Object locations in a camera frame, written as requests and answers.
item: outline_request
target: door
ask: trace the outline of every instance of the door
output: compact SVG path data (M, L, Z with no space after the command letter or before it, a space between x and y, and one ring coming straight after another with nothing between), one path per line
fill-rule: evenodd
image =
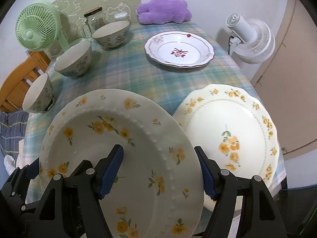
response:
M299 0L283 43L255 89L277 127L283 153L317 140L317 27Z

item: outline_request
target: white plate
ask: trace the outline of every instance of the white plate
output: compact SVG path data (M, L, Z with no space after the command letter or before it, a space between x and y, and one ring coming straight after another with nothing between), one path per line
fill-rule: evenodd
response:
M269 187L276 171L279 144L276 128L264 106L245 90L211 84L191 92L177 108L174 119L193 146L234 175L259 175ZM241 209L237 198L236 210ZM215 203L205 195L204 206Z
M172 116L138 94L101 89L67 104L43 140L42 187L55 173L70 175L83 159L95 166L115 144L124 148L123 162L100 201L112 235L191 237L203 206L197 155Z
M153 60L176 68L206 65L215 55L212 45L200 36L182 31L156 34L144 45Z

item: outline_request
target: metal screw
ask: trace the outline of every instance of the metal screw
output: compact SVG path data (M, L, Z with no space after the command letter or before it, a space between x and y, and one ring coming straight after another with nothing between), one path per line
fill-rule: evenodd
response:
M56 175L54 175L54 177L53 177L53 179L54 179L55 181L59 180L60 178L61 178L61 175L60 175L60 174L56 174Z
M220 173L223 175L223 176L228 176L229 175L229 171L227 169L222 169L220 171Z
M262 177L261 177L261 176L254 176L254 180L256 180L256 181L262 181Z
M89 168L86 170L86 174L88 174L88 175L92 175L94 172L95 172L95 169L93 169L93 168Z

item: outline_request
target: green fan grille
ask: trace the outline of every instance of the green fan grille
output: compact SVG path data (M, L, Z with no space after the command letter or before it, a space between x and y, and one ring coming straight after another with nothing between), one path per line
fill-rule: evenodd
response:
M44 50L57 38L58 19L45 4L31 4L20 13L15 34L26 49Z

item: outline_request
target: wooden chair backrest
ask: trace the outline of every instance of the wooden chair backrest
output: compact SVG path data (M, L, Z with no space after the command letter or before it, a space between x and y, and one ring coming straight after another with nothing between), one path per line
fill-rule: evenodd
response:
M50 59L44 52L29 51L29 54L30 57L10 73L0 89L1 111L13 112L20 109L30 88L24 77L33 83L40 76L35 68L38 66L45 72L50 64Z

